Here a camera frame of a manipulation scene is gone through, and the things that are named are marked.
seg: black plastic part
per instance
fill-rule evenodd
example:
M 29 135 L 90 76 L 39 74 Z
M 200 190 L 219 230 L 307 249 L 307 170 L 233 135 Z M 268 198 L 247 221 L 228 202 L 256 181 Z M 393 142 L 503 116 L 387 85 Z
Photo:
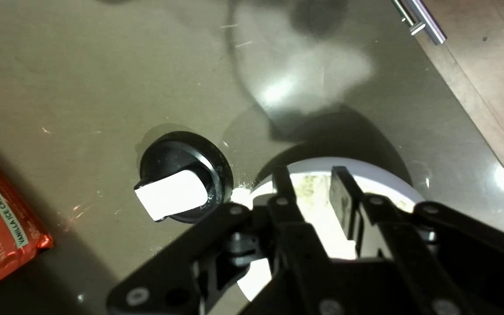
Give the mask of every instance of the black plastic part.
M 228 160 L 212 142 L 188 132 L 169 134 L 144 153 L 137 188 L 183 170 L 191 170 L 202 179 L 209 200 L 204 207 L 172 216 L 172 219 L 197 225 L 232 198 L 233 172 Z

